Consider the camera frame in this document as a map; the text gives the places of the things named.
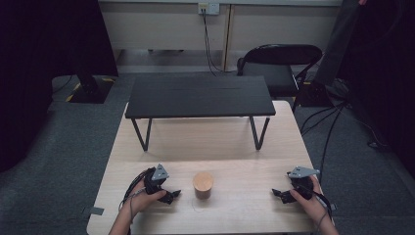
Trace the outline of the black stand base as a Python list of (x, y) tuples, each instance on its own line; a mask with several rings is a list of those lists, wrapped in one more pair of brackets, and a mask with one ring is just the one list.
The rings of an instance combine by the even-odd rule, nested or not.
[(93, 77), (88, 83), (77, 83), (66, 98), (70, 103), (104, 104), (115, 80)]

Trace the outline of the person's right hand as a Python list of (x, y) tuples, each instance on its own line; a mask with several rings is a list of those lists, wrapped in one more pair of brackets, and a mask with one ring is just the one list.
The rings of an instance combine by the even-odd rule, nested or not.
[(315, 222), (316, 225), (321, 225), (324, 220), (330, 220), (327, 209), (319, 202), (316, 196), (311, 199), (305, 199), (295, 189), (290, 190), (290, 194), (302, 206), (306, 214)]

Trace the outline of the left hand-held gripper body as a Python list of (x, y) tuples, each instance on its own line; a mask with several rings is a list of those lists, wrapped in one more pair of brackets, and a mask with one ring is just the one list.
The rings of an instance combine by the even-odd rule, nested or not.
[[(148, 195), (155, 195), (162, 191), (162, 185), (168, 179), (169, 175), (162, 164), (150, 167), (146, 170), (144, 176), (145, 191)], [(158, 198), (159, 202), (170, 205), (173, 202), (173, 194), (166, 191), (165, 194)]]

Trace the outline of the black folding chair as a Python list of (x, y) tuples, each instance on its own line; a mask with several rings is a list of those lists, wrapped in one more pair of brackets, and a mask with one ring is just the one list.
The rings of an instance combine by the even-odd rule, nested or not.
[(294, 112), (307, 72), (322, 56), (322, 50), (310, 44), (261, 45), (238, 59), (237, 75), (262, 75), (272, 98), (295, 97)]

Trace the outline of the black shelf riser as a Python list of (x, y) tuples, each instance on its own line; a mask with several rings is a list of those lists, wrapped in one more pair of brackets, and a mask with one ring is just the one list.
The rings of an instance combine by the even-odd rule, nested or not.
[(257, 132), (254, 119), (265, 123), (276, 114), (262, 76), (139, 77), (135, 80), (125, 117), (138, 129), (145, 118), (247, 117), (254, 145), (262, 147), (265, 133)]

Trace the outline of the white wall power outlet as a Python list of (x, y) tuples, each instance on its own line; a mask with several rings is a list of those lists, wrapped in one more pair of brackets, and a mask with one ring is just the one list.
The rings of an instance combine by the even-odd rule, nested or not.
[(220, 13), (219, 3), (199, 3), (198, 4), (199, 15), (218, 16), (219, 13)]

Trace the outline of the person's left hand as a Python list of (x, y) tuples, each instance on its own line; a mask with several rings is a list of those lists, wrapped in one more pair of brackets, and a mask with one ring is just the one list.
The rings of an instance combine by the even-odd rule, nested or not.
[(156, 202), (158, 198), (165, 194), (165, 190), (162, 190), (155, 195), (148, 195), (144, 189), (144, 182), (139, 181), (132, 189), (131, 194), (127, 197), (127, 200), (122, 204), (120, 211), (130, 211), (131, 221), (133, 217), (138, 213), (142, 212), (151, 203)]

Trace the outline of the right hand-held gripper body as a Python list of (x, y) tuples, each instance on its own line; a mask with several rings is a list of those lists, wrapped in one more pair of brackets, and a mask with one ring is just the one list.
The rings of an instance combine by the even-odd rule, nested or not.
[(296, 166), (293, 170), (288, 172), (288, 177), (291, 179), (294, 189), (303, 198), (309, 200), (312, 198), (314, 187), (310, 176), (319, 173), (320, 171), (318, 169)]

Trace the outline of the black curtain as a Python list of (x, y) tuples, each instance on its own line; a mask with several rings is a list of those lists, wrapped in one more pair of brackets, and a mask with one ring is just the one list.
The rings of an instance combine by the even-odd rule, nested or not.
[(341, 75), (415, 178), (415, 0), (367, 0), (358, 9)]
[(98, 0), (0, 0), (0, 172), (15, 166), (52, 102), (52, 79), (117, 76)]

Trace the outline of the wooden cylinder cup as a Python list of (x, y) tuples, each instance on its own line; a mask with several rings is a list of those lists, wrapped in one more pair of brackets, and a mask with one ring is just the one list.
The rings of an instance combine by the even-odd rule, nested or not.
[(198, 172), (193, 178), (193, 187), (197, 199), (208, 199), (211, 195), (213, 187), (212, 175), (206, 171)]

